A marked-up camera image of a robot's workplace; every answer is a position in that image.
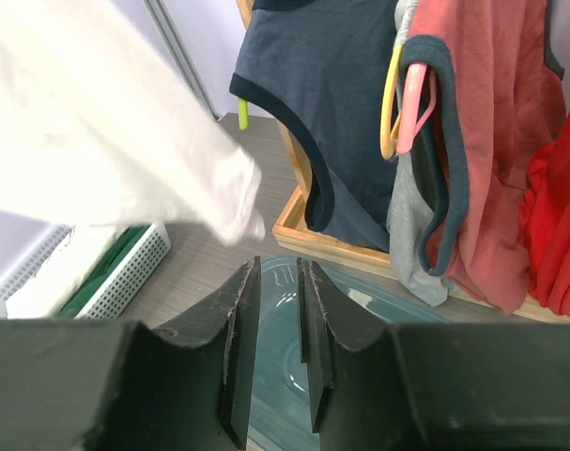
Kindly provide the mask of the pink hanger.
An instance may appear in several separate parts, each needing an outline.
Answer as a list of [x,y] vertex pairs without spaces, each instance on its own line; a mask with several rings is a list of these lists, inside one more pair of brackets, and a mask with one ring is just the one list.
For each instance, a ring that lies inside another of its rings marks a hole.
[[[425,80],[428,80],[428,99],[424,111],[419,115]],[[434,112],[437,103],[437,82],[437,74],[426,64],[414,63],[409,66],[402,96],[396,147],[398,154],[411,151],[414,138]]]

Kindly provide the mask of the pink tank top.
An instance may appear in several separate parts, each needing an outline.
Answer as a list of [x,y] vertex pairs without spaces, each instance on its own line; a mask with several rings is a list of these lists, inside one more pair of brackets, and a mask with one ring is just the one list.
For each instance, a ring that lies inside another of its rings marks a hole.
[[401,55],[403,70],[424,64],[438,81],[420,158],[436,207],[420,263],[507,314],[529,286],[518,240],[527,169],[566,117],[550,12],[548,1],[423,1]]

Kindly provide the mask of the red tank top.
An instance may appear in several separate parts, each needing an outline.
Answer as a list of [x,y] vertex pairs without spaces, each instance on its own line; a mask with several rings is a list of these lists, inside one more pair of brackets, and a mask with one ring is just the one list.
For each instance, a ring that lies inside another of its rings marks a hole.
[[520,239],[530,258],[529,293],[570,317],[570,112],[558,138],[539,148],[520,205]]

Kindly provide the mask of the white tank top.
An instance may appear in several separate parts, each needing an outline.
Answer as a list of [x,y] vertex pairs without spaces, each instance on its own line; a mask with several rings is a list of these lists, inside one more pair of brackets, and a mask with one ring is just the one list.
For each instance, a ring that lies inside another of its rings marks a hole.
[[254,159],[110,1],[0,1],[0,210],[260,240]]

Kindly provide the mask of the white folded cloth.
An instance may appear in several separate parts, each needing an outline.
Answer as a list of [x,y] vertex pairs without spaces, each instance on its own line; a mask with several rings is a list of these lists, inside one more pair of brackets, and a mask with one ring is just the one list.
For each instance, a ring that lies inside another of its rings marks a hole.
[[9,319],[57,313],[126,230],[125,226],[76,226],[20,289],[6,301]]

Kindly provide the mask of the lime green hanger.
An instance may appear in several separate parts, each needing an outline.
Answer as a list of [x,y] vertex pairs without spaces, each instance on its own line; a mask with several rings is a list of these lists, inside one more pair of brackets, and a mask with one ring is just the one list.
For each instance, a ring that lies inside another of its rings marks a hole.
[[238,98],[239,129],[245,131],[249,127],[248,102]]

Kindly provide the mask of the grey tank top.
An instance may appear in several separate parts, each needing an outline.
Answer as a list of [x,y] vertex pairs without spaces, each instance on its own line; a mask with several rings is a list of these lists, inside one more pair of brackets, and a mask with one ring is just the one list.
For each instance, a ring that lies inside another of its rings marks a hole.
[[[417,1],[394,3],[394,44],[404,44]],[[402,107],[402,83],[398,80],[396,107]],[[428,274],[420,263],[419,240],[433,218],[433,210],[424,200],[416,183],[409,153],[393,155],[397,169],[393,197],[388,210],[387,229],[391,236],[390,260],[398,281],[414,296],[430,306],[444,303],[456,286],[446,277]]]

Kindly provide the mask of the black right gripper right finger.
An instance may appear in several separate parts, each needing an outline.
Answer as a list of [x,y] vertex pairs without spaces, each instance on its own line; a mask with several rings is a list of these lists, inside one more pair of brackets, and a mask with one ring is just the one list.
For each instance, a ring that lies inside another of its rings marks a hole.
[[314,261],[298,259],[297,273],[300,359],[320,449],[424,450],[390,327]]

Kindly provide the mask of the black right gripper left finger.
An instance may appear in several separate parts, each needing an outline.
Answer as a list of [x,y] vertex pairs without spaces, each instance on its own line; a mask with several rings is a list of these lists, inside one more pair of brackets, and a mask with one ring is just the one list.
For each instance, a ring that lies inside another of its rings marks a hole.
[[261,260],[149,330],[129,328],[108,388],[99,450],[242,450],[248,437]]

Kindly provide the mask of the teal plastic tub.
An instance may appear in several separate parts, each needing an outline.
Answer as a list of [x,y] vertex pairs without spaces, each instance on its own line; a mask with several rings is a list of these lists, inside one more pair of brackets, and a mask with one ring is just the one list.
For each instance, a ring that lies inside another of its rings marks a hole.
[[[297,258],[262,262],[258,325],[248,441],[264,450],[317,450],[312,431],[307,371],[300,362]],[[388,323],[446,322],[421,304],[325,266],[325,273],[349,298]]]

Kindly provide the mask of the navy blue tank top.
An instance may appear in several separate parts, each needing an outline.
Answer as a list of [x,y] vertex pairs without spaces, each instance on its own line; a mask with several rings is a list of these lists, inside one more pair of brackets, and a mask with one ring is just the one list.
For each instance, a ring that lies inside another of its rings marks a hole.
[[396,174],[379,144],[394,9],[381,0],[257,1],[230,83],[305,152],[307,227],[380,251],[390,245]]

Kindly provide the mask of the green folded cloth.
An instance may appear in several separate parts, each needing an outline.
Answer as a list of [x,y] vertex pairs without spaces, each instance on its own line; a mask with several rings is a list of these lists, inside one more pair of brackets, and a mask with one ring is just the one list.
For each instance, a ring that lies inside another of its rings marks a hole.
[[80,287],[54,316],[56,318],[75,319],[100,290],[100,287],[110,277],[132,247],[145,235],[146,231],[147,226],[145,225],[129,227],[124,231],[98,261]]

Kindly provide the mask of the yellow hanger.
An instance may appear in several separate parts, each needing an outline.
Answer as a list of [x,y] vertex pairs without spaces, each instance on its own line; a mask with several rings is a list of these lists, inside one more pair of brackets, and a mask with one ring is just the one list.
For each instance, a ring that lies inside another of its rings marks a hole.
[[395,154],[400,123],[400,116],[393,118],[393,108],[396,105],[399,60],[402,47],[402,44],[394,44],[393,46],[382,96],[379,143],[381,155],[386,160],[391,159]]

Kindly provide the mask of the wooden clothes rack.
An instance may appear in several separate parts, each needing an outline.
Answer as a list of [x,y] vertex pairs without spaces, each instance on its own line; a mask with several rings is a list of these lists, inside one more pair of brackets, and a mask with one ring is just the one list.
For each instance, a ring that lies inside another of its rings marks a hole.
[[[251,22],[253,1],[238,0],[236,2],[246,29]],[[393,274],[389,254],[344,243],[307,228],[304,221],[304,209],[310,187],[310,164],[293,134],[278,120],[276,124],[298,182],[298,186],[272,228],[272,234],[278,244],[291,251],[397,281]],[[461,289],[452,294],[451,299],[494,308],[488,303],[472,299]],[[541,322],[570,323],[570,317],[555,315],[549,309],[540,306],[530,295],[514,314]]]

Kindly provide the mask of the white plastic basket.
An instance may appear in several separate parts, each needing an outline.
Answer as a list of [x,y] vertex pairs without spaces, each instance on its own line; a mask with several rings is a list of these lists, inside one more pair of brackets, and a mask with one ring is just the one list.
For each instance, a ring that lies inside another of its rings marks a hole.
[[162,223],[0,238],[0,319],[118,317],[171,249]]

